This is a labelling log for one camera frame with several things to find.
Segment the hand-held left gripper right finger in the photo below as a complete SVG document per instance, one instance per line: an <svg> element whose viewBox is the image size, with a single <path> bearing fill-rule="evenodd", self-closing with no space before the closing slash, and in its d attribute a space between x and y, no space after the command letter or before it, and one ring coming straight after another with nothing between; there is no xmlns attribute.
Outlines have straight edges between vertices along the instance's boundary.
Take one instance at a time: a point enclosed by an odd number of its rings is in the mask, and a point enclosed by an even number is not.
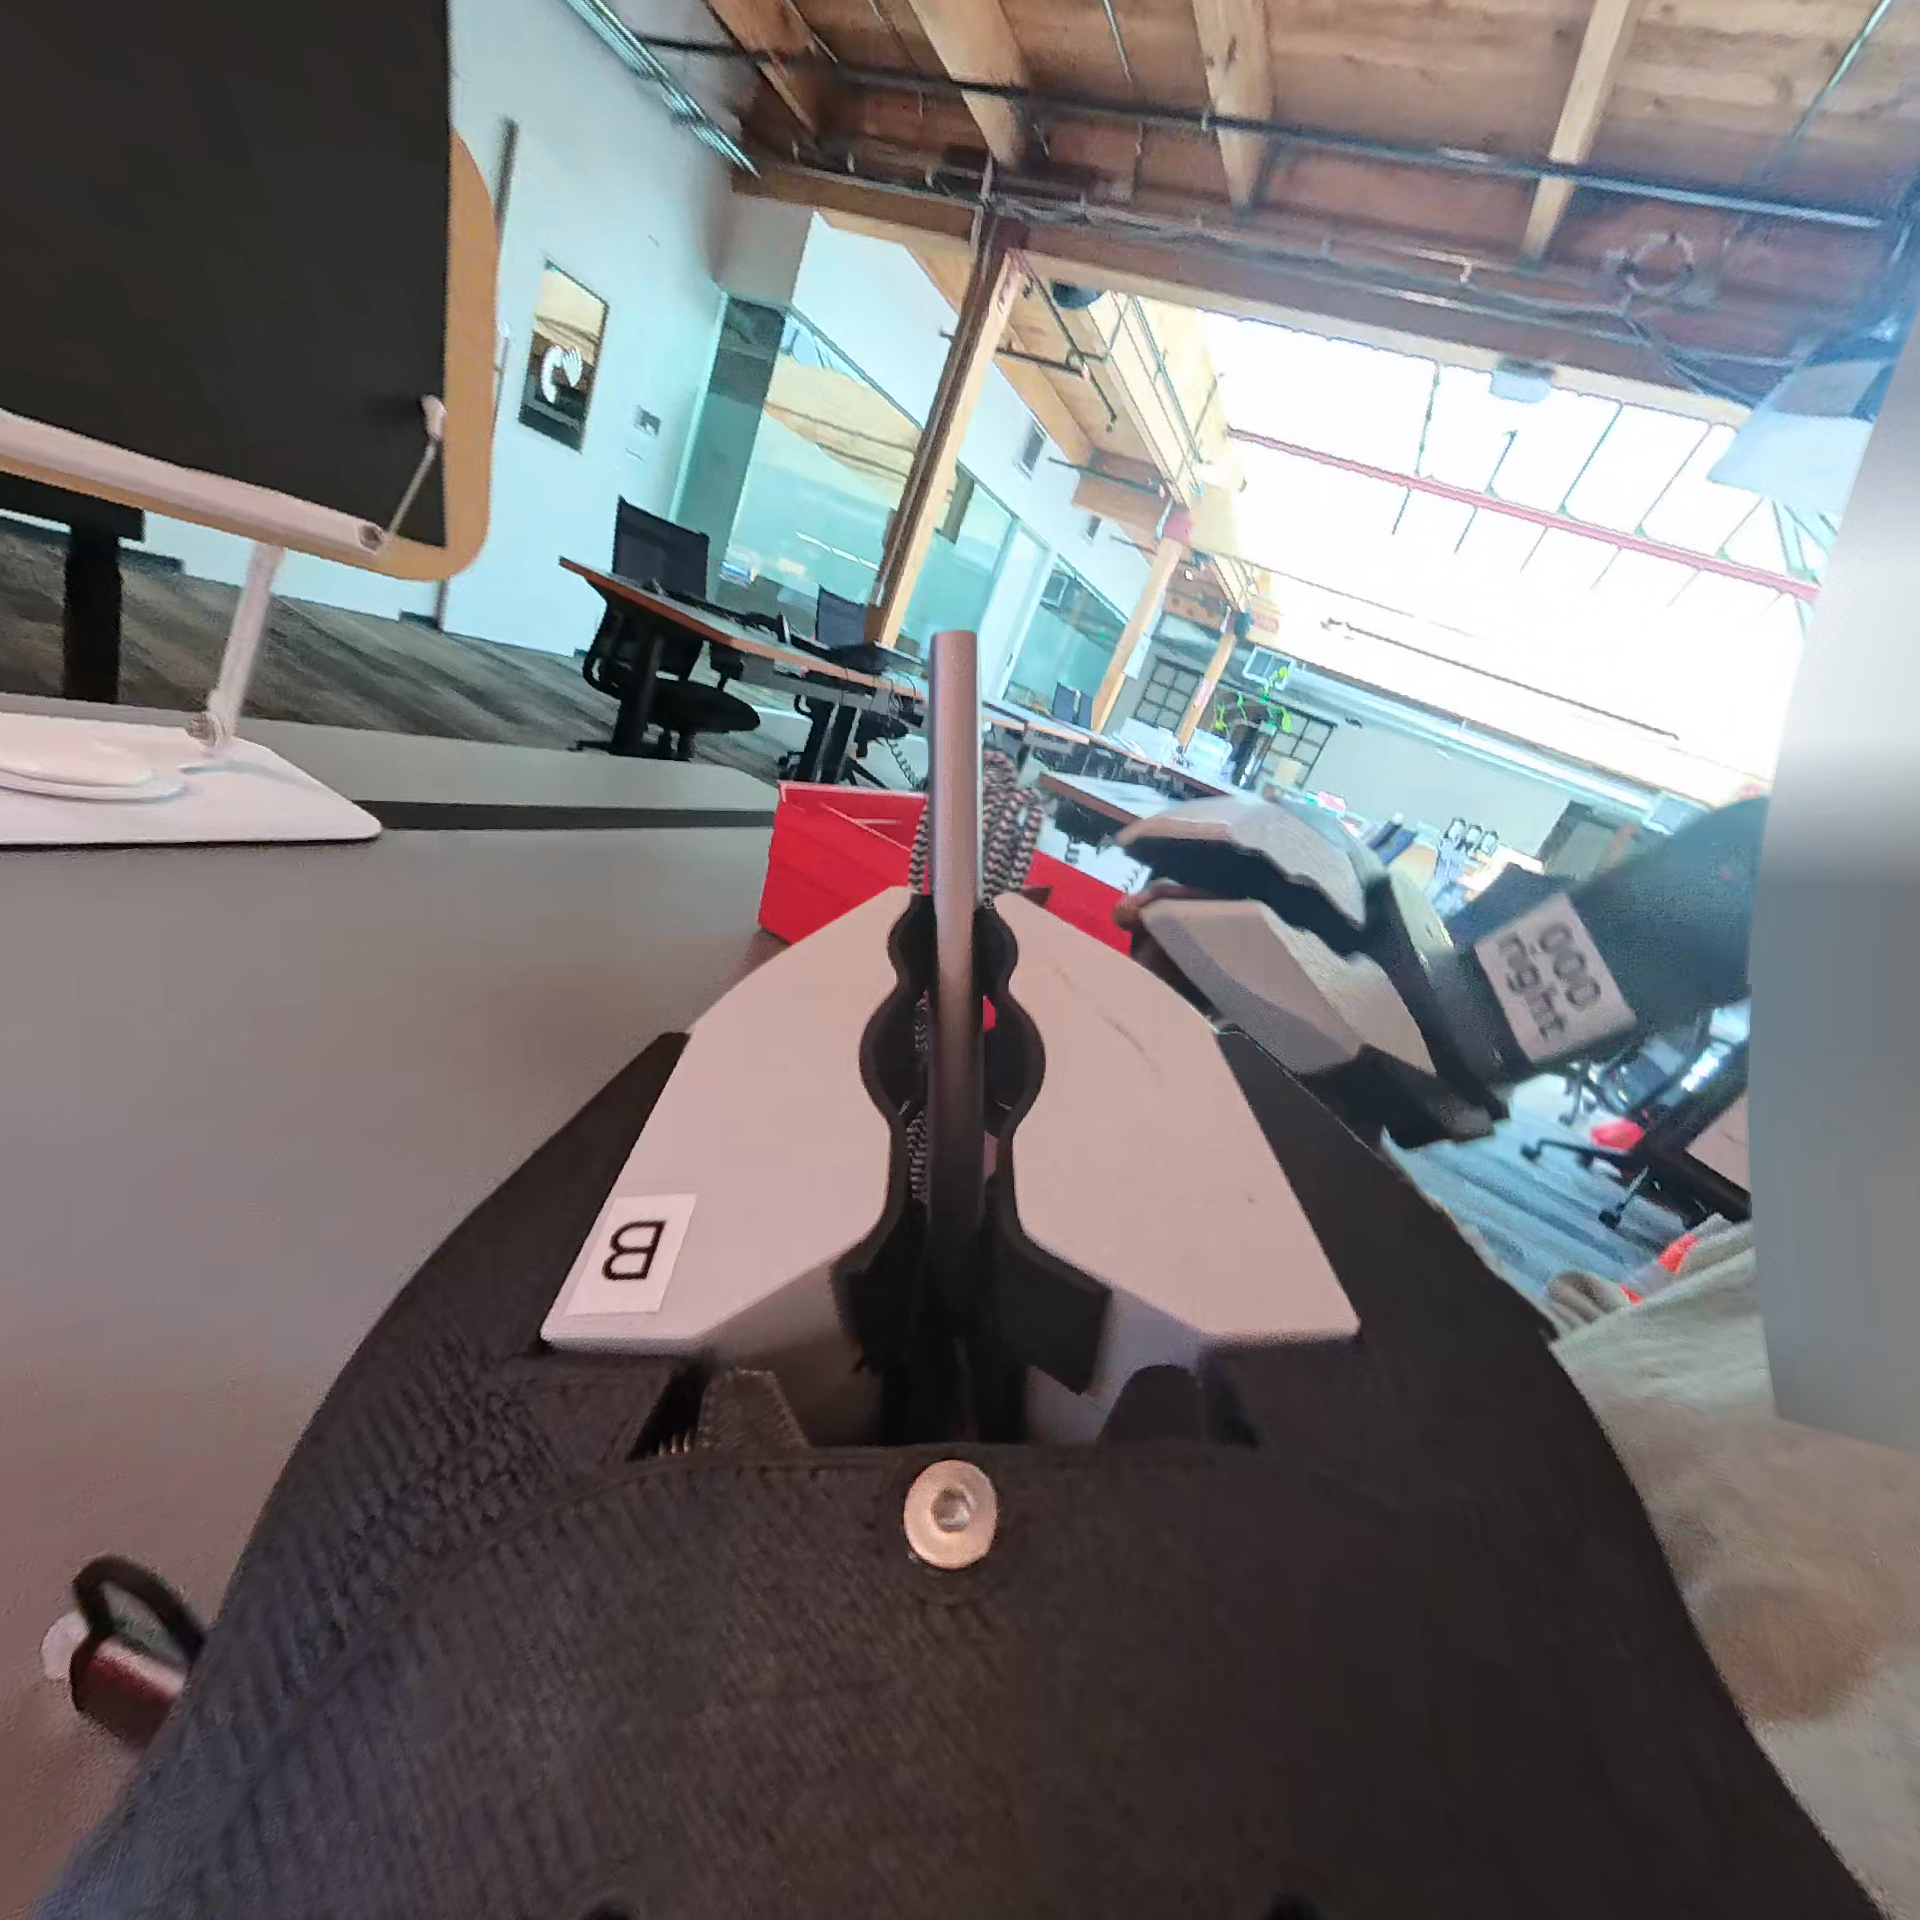
<svg viewBox="0 0 1920 1920"><path fill-rule="evenodd" d="M1139 1369L1357 1335L1214 1026L1165 981L1009 891L1003 1023L1039 1037L1012 1118L1016 1252L1091 1282L1091 1360L1027 1360L1031 1436L1097 1436Z"/></svg>

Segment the black board with wooden rim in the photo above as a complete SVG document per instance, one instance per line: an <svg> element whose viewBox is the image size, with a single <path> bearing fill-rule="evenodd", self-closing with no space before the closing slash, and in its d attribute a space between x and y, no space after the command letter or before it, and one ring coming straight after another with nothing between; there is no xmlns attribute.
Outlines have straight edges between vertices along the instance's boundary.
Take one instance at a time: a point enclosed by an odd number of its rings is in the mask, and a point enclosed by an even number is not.
<svg viewBox="0 0 1920 1920"><path fill-rule="evenodd" d="M495 231L446 5L3 5L3 469L443 580Z"/></svg>

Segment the slim grey device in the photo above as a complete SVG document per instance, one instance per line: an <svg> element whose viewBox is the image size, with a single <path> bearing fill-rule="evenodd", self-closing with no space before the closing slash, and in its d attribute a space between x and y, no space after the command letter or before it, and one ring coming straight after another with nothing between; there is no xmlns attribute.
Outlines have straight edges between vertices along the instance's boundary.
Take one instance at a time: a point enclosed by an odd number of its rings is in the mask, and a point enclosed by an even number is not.
<svg viewBox="0 0 1920 1920"><path fill-rule="evenodd" d="M929 641L927 884L933 981L927 993L927 1265L957 1348L973 1341L987 1248L987 1051L977 978L979 913L979 680L977 638Z"/></svg>

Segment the white metal stand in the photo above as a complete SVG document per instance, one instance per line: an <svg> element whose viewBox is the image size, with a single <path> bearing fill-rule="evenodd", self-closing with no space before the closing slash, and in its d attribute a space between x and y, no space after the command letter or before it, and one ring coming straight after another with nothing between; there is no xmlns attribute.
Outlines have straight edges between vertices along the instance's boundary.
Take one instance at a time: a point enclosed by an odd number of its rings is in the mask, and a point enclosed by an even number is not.
<svg viewBox="0 0 1920 1920"><path fill-rule="evenodd" d="M419 403L424 444L385 522L291 494L175 467L57 426L3 414L3 467L126 494L185 520L228 516L248 537L248 567L228 617L213 694L185 724L3 715L3 846L320 846L370 842L379 822L300 769L239 734L291 550L338 562L385 557L443 446L443 403Z"/></svg>

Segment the wooden office desk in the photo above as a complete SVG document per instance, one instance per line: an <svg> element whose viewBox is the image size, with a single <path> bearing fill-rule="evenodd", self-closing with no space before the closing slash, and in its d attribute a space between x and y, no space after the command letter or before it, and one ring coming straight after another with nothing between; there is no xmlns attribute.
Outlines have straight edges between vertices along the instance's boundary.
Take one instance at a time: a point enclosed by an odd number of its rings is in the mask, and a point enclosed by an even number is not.
<svg viewBox="0 0 1920 1920"><path fill-rule="evenodd" d="M592 689L617 698L609 737L584 741L584 752L662 758L662 746L645 746L645 732L662 719L662 709L694 719L687 732L680 732L680 758L693 756L699 732L727 732L726 719L741 698L717 684L705 685L659 676L667 648L717 651L748 659L769 669L777 685L797 701L814 701L830 711L809 724L803 752L782 774L788 782L846 785L860 723L876 723L877 732L919 732L927 723L927 694L912 680L816 655L699 598L674 598L572 557L562 557L562 567L592 585L604 601L604 620L587 651L584 680Z"/></svg>

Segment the red plastic bin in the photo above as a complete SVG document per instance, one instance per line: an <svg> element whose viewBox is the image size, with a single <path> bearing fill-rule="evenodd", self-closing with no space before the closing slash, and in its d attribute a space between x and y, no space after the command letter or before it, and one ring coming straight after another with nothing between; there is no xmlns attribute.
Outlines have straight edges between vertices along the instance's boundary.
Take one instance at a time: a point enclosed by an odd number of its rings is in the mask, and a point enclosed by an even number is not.
<svg viewBox="0 0 1920 1920"><path fill-rule="evenodd" d="M923 800L912 793L779 785L759 932L797 945L869 897L907 884L919 825ZM1120 953L1130 952L1130 934L1117 924L1112 884L1048 852L1031 852L1020 884L1044 896L1053 917Z"/></svg>

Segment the person's pale clothing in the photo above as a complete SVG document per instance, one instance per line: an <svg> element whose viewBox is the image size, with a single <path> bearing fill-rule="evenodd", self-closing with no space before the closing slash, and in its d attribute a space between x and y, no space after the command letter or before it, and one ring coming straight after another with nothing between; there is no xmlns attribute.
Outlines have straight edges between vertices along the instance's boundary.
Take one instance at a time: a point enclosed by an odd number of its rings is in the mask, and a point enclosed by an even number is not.
<svg viewBox="0 0 1920 1920"><path fill-rule="evenodd" d="M1776 1413L1750 1225L1543 1290L1727 1693L1853 1878L1915 1917L1915 1457Z"/></svg>

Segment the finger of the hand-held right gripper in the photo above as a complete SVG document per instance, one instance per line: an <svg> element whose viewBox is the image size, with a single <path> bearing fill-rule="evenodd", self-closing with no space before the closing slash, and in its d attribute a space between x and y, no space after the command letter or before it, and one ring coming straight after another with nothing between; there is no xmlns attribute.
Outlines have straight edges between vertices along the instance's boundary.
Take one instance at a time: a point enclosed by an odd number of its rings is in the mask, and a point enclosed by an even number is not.
<svg viewBox="0 0 1920 1920"><path fill-rule="evenodd" d="M1148 974L1296 1076L1326 1076L1363 1051L1435 1076L1413 1008L1374 958L1336 953L1259 901L1126 896L1126 934Z"/></svg>
<svg viewBox="0 0 1920 1920"><path fill-rule="evenodd" d="M1117 848L1153 881L1204 897L1266 905L1310 932L1363 932L1367 887L1383 872L1343 829L1314 825L1300 810L1263 800L1165 805L1122 829Z"/></svg>

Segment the phone icon wall poster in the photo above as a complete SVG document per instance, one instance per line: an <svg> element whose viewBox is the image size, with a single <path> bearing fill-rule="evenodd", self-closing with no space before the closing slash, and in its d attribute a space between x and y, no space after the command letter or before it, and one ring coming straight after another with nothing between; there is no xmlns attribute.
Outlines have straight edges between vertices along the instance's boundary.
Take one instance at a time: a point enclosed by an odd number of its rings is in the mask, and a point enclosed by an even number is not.
<svg viewBox="0 0 1920 1920"><path fill-rule="evenodd" d="M539 438L582 451L595 400L609 305L557 263L545 263L535 286L517 420Z"/></svg>

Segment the black office chair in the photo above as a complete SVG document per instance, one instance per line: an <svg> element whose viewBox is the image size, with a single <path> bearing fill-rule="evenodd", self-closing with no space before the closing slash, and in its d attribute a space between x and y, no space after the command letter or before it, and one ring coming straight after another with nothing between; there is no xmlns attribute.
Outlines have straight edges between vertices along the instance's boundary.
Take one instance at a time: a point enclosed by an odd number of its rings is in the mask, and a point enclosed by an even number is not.
<svg viewBox="0 0 1920 1920"><path fill-rule="evenodd" d="M798 638L797 648L830 665L854 669L880 680L896 669L892 651L869 641L869 609L851 598L820 588L814 612L814 638ZM903 792L912 786L912 769L895 756L919 719L915 697L880 697L877 689L857 689L864 706L843 698L798 697L797 709L806 715L806 737L797 758L782 760L782 776L806 785L869 785L889 786L884 774L869 769L869 752L880 746L895 765Z"/></svg>
<svg viewBox="0 0 1920 1920"><path fill-rule="evenodd" d="M708 612L708 537L617 503L609 576L657 598ZM606 752L617 758L693 760L703 734L753 732L749 701L727 694L748 655L694 638L668 617L604 598L599 624L582 655L587 689L617 701Z"/></svg>

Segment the green potted plant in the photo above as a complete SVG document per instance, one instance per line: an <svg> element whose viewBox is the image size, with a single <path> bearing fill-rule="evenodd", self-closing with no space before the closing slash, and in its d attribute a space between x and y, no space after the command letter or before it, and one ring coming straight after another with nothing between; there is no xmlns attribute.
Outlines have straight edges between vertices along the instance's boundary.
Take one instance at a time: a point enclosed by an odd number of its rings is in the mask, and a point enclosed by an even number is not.
<svg viewBox="0 0 1920 1920"><path fill-rule="evenodd" d="M1287 706L1281 698L1294 659L1249 654L1243 676L1220 680L1211 694L1211 732L1224 741L1224 785L1243 792L1257 770L1257 760L1269 741L1289 729Z"/></svg>

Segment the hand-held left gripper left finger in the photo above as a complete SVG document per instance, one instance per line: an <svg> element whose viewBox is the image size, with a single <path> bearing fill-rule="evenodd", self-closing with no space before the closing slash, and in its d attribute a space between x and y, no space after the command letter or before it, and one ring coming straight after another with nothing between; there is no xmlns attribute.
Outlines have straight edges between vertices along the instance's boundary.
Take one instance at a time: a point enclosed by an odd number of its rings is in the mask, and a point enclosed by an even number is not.
<svg viewBox="0 0 1920 1920"><path fill-rule="evenodd" d="M884 887L687 1030L545 1348L763 1371L814 1442L903 1436L933 1301L912 1150L929 934L929 897Z"/></svg>

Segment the silver grey panel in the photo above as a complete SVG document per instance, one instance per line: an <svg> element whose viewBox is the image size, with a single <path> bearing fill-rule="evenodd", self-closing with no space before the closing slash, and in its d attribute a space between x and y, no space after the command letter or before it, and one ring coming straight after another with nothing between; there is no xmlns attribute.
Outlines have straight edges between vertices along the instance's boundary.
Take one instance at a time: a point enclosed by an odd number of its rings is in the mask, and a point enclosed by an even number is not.
<svg viewBox="0 0 1920 1920"><path fill-rule="evenodd" d="M1750 953L1774 1403L1915 1452L1915 332L1791 689Z"/></svg>

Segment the red and black small tool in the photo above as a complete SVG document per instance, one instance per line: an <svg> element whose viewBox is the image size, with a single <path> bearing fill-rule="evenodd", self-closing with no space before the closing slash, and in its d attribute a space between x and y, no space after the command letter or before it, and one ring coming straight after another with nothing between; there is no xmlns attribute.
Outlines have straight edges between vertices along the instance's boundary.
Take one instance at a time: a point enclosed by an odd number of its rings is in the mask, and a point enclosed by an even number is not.
<svg viewBox="0 0 1920 1920"><path fill-rule="evenodd" d="M164 1574L96 1556L39 1639L45 1681L126 1753L145 1753L203 1658L205 1623Z"/></svg>

